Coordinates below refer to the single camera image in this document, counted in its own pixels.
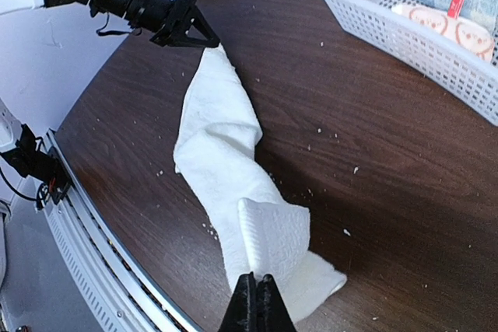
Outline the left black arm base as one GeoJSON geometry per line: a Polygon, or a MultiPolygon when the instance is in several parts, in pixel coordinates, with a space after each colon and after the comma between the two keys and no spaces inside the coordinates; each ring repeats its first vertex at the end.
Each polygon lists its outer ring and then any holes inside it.
{"type": "Polygon", "coordinates": [[[12,142],[1,146],[1,157],[21,177],[31,176],[40,181],[41,185],[35,197],[28,197],[11,185],[3,172],[1,177],[17,196],[34,202],[35,208],[42,211],[49,201],[58,204],[65,198],[72,186],[72,178],[54,147],[48,153],[43,152],[42,138],[37,138],[26,124],[21,124],[19,129],[20,133],[12,136],[12,142]]]}

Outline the white towel blue print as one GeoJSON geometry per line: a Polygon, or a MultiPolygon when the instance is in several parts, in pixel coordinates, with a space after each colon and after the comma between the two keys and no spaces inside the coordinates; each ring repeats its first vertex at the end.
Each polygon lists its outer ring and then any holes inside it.
{"type": "Polygon", "coordinates": [[[184,97],[175,170],[217,232],[229,286],[242,274],[272,275],[290,319],[299,322],[347,277],[310,251],[310,211],[287,202],[256,162],[261,136],[226,52],[205,49],[184,97]]]}

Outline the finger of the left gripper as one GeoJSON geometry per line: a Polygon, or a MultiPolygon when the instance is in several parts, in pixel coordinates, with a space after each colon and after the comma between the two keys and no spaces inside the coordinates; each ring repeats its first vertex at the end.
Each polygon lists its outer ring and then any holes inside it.
{"type": "Polygon", "coordinates": [[[198,7],[190,9],[188,21],[186,36],[190,47],[216,48],[219,46],[220,38],[198,7]]]}

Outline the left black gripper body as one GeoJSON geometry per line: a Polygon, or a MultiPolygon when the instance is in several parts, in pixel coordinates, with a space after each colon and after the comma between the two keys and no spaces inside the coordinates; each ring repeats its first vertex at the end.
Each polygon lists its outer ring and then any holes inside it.
{"type": "Polygon", "coordinates": [[[153,33],[151,41],[161,47],[193,47],[188,31],[195,22],[195,0],[91,0],[90,15],[118,16],[130,28],[153,33]]]}

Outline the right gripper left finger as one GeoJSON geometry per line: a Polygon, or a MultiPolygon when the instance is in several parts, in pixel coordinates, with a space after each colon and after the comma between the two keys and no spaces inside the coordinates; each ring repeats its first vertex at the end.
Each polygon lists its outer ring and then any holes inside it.
{"type": "Polygon", "coordinates": [[[219,332],[255,332],[258,329],[257,283],[254,274],[242,274],[233,290],[219,332]]]}

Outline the orange bunny pattern towel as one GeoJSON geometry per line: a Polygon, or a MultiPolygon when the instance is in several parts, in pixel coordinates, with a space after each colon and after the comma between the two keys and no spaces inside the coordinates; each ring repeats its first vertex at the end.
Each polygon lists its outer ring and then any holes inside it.
{"type": "Polygon", "coordinates": [[[391,7],[391,11],[452,40],[483,61],[492,60],[494,37],[487,29],[470,19],[454,19],[443,11],[424,5],[397,4],[391,7]]]}

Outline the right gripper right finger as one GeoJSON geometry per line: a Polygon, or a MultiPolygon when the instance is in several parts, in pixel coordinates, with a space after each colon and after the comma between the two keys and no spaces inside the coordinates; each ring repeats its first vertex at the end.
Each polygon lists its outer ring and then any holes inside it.
{"type": "Polygon", "coordinates": [[[275,279],[266,274],[256,290],[257,331],[296,332],[275,279]]]}

